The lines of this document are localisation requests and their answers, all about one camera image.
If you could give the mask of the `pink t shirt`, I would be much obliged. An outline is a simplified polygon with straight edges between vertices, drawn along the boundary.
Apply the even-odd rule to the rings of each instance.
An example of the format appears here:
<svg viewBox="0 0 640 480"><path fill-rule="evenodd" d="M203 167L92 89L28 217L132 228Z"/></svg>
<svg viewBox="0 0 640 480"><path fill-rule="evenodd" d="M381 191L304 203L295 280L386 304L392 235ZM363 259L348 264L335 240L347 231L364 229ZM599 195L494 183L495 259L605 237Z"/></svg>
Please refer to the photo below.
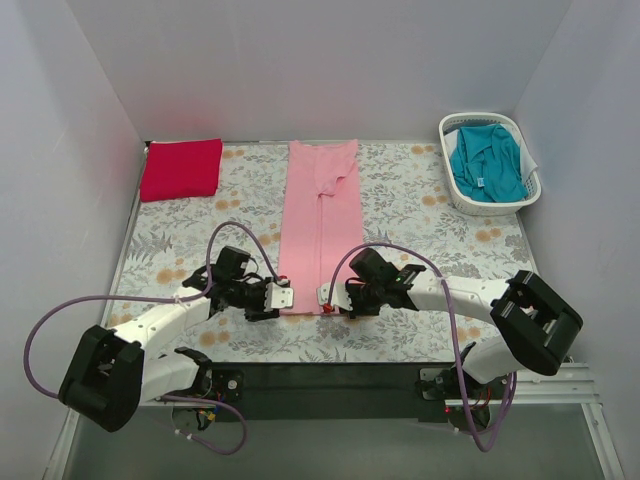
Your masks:
<svg viewBox="0 0 640 480"><path fill-rule="evenodd" d="M291 315L320 314L316 289L363 242L357 140L289 144L278 274L294 289Z"/></svg>

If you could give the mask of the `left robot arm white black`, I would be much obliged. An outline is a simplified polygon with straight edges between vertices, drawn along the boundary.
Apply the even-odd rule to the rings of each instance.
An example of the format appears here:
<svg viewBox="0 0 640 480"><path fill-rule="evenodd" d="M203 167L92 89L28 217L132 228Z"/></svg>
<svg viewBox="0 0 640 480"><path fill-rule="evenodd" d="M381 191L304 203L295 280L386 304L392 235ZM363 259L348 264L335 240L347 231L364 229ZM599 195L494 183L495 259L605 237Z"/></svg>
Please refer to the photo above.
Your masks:
<svg viewBox="0 0 640 480"><path fill-rule="evenodd" d="M247 269L248 252L223 248L217 260L186 278L175 300L118 327L94 326L81 337L59 388L59 401L108 432L121 429L138 406L176 395L236 401L243 375L215 366L204 353L164 347L232 307L249 322L277 318L293 305L288 279Z"/></svg>

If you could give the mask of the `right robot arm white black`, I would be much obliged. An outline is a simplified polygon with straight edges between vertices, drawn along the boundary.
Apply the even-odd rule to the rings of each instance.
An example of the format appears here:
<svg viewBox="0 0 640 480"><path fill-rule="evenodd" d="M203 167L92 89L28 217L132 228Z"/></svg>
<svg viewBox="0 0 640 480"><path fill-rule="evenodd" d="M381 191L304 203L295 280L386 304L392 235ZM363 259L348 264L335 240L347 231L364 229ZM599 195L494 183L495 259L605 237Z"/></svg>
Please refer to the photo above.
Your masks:
<svg viewBox="0 0 640 480"><path fill-rule="evenodd" d="M341 312L374 316L382 307L446 312L494 326L498 336L471 343L460 363L428 381L434 398L475 397L520 370L557 374L578 333L581 316L539 275L520 270L506 280L446 278L426 265L397 268L366 248L349 263Z"/></svg>

